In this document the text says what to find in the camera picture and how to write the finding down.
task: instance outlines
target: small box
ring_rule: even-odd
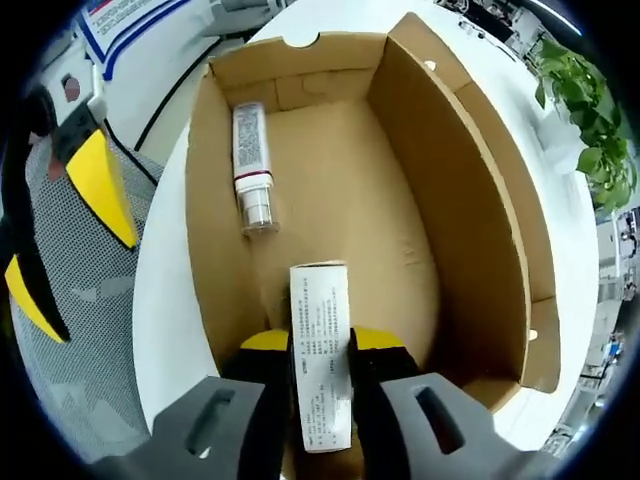
[[[332,261],[290,270],[296,389],[304,448],[351,447],[347,266]]]

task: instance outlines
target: cardboard box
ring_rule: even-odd
[[[529,343],[522,385],[553,392],[560,377],[560,324],[555,274],[547,224],[527,165],[489,99],[433,30],[415,14],[408,14],[392,34],[419,60],[436,63],[436,75],[455,93],[474,119],[505,179],[529,265],[533,302],[531,328],[538,333],[538,338]]]
[[[332,261],[290,270],[291,330],[304,449],[351,447],[351,338],[347,265]]]
[[[343,259],[353,325],[393,331],[421,366],[496,409],[533,358],[525,243],[506,174],[438,77],[443,63],[431,72],[406,45],[404,28],[418,25],[405,20],[388,36],[326,33],[305,48],[273,39],[211,62],[186,167],[195,291],[223,363],[251,335],[290,326],[291,266]],[[281,224],[253,241],[231,163],[231,108],[248,101],[267,108]],[[540,388],[559,365],[535,370]],[[327,454],[325,473],[358,471],[361,458],[342,453]]]

